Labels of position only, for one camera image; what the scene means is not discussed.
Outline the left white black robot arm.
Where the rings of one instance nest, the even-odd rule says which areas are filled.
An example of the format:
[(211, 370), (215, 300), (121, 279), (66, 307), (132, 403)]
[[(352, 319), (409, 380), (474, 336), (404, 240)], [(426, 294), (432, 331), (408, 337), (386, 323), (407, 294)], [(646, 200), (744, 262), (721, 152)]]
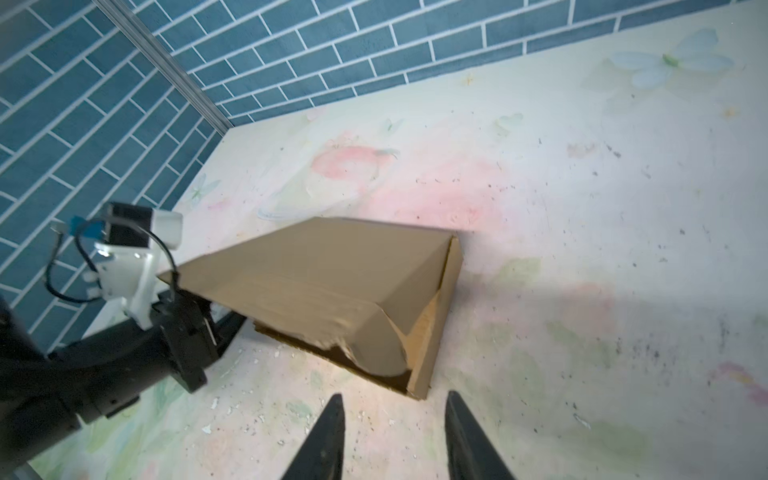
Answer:
[(209, 301), (181, 292), (152, 305), (156, 325), (125, 319), (44, 354), (1, 306), (1, 472), (9, 474), (81, 430), (136, 404), (171, 377), (193, 393), (207, 383), (245, 316), (220, 321)]

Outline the brown cardboard paper box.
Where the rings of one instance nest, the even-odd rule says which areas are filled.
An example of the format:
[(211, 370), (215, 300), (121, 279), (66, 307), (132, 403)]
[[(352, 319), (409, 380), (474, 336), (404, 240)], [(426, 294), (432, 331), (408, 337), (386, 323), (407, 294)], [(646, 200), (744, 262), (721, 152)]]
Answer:
[(316, 217), (178, 270), (183, 290), (258, 332), (423, 400), (462, 262), (448, 230)]

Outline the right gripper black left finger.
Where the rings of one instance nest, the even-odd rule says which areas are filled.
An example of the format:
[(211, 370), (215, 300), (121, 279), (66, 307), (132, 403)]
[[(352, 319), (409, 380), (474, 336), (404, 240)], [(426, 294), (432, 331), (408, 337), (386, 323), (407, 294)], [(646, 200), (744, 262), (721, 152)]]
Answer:
[(343, 397), (328, 400), (282, 480), (339, 480), (343, 474), (345, 412)]

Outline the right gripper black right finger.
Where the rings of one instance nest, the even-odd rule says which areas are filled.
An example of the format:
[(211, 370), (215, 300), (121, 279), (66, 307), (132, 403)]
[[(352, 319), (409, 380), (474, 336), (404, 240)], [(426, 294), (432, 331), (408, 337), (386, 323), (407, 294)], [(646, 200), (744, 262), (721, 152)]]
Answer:
[(451, 480), (516, 479), (455, 390), (447, 395), (444, 428)]

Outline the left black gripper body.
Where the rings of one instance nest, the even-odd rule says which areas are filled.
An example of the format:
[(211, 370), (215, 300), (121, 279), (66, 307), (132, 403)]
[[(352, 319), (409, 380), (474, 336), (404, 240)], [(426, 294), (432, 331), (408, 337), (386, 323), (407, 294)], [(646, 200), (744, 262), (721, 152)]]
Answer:
[(220, 360), (246, 317), (227, 310), (215, 319), (212, 303), (187, 291), (163, 293), (152, 304), (155, 324), (144, 330), (124, 320), (54, 352), (65, 368), (58, 396), (91, 423), (136, 403), (170, 377), (188, 393), (208, 383), (205, 370)]

